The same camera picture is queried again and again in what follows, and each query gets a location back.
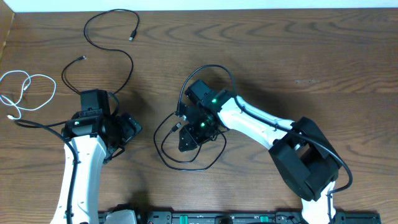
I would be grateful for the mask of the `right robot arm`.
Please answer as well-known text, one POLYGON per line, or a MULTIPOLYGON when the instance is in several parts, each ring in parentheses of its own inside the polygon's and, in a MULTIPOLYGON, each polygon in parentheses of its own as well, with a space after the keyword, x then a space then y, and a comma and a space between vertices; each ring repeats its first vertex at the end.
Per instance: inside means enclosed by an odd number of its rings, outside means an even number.
POLYGON ((191 106, 177 103, 177 115, 188 123, 180 130, 180 151, 208 142, 220 127, 239 131, 264 146, 288 187, 302 200, 307 223, 331 223, 332 191, 341 159, 306 117, 297 122, 261 111, 233 91, 214 91, 202 80, 182 90, 191 106))

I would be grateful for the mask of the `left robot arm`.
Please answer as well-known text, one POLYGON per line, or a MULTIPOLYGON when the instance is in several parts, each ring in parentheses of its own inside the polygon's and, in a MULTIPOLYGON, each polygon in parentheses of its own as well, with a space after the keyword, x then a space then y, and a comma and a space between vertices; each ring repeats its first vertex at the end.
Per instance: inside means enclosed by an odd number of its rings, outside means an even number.
POLYGON ((102 166, 123 153, 142 131, 129 113, 110 110, 111 95, 98 89, 81 92, 81 111, 62 129, 65 170, 52 223, 99 223, 102 166))

